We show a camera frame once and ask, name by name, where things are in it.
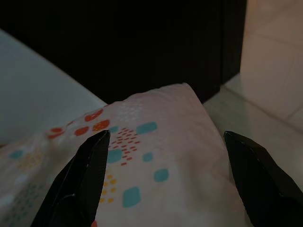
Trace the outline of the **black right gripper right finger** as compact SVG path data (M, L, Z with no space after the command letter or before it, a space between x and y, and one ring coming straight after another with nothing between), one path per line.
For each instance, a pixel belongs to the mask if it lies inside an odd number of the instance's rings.
M232 131L224 132L232 175L255 227L301 227L303 192L267 150Z

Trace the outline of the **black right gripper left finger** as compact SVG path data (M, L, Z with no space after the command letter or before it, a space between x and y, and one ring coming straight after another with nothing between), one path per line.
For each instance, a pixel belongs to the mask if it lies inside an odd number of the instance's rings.
M110 131L89 137L60 171L33 227L89 227L95 220L105 179Z

